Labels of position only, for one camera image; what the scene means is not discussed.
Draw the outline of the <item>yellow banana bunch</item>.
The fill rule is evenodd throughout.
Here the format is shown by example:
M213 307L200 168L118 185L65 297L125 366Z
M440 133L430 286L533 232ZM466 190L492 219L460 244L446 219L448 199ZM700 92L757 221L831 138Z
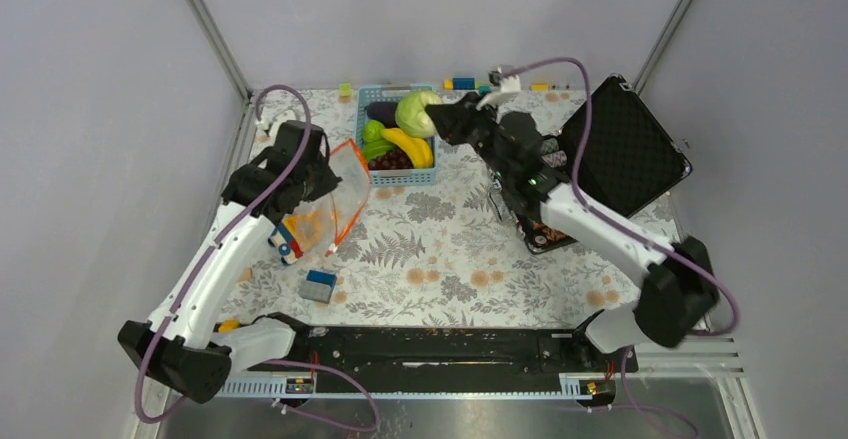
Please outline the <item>yellow banana bunch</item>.
M429 169L434 166L434 153L425 139L409 136L400 128L383 129L380 136L400 148L415 169Z

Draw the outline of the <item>green white cabbage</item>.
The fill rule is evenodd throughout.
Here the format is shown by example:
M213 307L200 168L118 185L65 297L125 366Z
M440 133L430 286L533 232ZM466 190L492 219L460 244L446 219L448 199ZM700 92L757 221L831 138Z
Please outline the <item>green white cabbage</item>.
M395 111L397 127L414 138L428 138L436 135L436 126L427 113L426 107L441 104L442 98L431 90L410 92L398 102Z

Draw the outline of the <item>clear zip top bag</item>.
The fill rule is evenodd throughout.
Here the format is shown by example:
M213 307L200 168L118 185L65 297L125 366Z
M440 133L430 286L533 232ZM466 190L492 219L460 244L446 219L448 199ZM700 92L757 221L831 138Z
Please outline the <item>clear zip top bag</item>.
M341 181L319 199L299 205L284 220L297 245L297 257L334 254L352 231L367 204L371 176L357 142L348 138L335 146L329 166Z

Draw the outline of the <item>light blue plastic basket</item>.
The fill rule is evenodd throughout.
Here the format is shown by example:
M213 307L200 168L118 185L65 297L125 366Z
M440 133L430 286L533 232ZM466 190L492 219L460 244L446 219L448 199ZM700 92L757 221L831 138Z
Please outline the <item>light blue plastic basket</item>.
M413 91L435 92L436 89L431 84L413 83L403 86L367 85L358 90L354 139L362 153L365 153L366 147L363 134L366 123L370 120L366 112L366 107L375 102L399 102L404 96ZM439 139L437 137L430 137L426 141L433 152L434 164L432 167L369 170L372 184L375 187L434 185L440 166L440 157L437 151Z

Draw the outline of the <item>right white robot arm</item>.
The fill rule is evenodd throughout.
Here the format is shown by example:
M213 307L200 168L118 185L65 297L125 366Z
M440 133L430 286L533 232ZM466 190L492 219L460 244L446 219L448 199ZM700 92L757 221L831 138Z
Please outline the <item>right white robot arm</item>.
M509 209L594 250L640 290L637 301L602 310L578 327L577 364L597 371L627 346L677 347L719 301L705 245L693 237L673 243L598 203L580 189L577 173L566 175L544 160L530 114L498 116L488 101L472 92L425 111L443 141L473 148Z

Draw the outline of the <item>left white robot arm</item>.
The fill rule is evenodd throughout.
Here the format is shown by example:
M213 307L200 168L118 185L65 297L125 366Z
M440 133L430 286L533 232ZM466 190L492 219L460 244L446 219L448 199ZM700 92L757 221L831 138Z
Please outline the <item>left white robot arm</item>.
M199 404L231 374L275 359L296 370L309 360L302 323L270 314L229 332L219 313L261 251L289 266L330 245L336 233L330 194L340 178L325 131L290 120L273 145L230 176L206 240L162 303L142 322L128 320L118 342L143 376Z

